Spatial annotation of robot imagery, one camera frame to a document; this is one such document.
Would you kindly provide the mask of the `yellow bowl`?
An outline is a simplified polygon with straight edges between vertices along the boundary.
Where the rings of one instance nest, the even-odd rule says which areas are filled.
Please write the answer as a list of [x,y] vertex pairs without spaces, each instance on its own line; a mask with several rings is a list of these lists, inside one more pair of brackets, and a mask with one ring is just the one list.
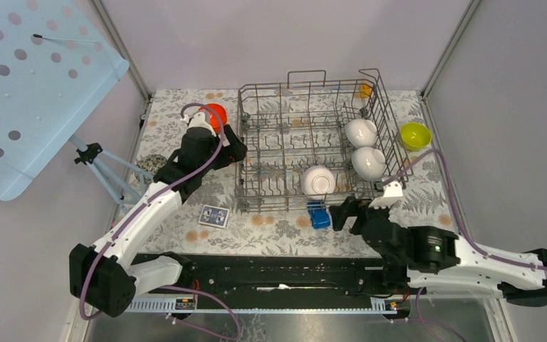
[[432,133],[429,128],[421,123],[405,123],[399,133],[403,146],[409,151],[421,150],[432,141]]

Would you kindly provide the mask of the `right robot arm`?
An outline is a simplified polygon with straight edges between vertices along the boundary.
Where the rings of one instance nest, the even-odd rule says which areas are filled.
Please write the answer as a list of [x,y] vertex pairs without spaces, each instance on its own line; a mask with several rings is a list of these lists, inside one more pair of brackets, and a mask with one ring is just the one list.
[[547,249],[515,254],[517,264],[499,261],[509,252],[478,252],[463,237],[433,226],[402,227],[390,220],[388,208],[375,209],[366,199],[349,196],[329,209],[335,231],[350,217],[350,233],[382,258],[382,271],[374,278],[385,293],[446,289],[503,298],[525,307],[547,306]]

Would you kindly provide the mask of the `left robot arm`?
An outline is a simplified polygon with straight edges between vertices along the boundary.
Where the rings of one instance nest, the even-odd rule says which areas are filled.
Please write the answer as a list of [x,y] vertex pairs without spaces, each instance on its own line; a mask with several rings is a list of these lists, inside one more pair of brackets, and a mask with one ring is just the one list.
[[86,306],[97,314],[119,316],[141,294],[170,287],[182,293],[192,285],[191,271],[174,254],[135,263],[140,248],[162,221],[179,209],[210,170],[228,167],[246,157],[247,147],[230,125],[217,135],[209,128],[189,127],[182,144],[156,172],[142,199],[91,246],[77,244],[69,254],[71,294],[79,314],[89,321]]

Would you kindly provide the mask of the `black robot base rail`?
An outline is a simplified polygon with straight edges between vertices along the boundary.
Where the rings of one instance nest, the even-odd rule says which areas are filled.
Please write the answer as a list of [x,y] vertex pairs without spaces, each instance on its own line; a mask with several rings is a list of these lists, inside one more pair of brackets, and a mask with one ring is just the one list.
[[191,294],[201,310],[364,311],[373,299],[406,301],[416,294],[405,269],[378,258],[175,254],[182,273],[173,289],[152,294]]

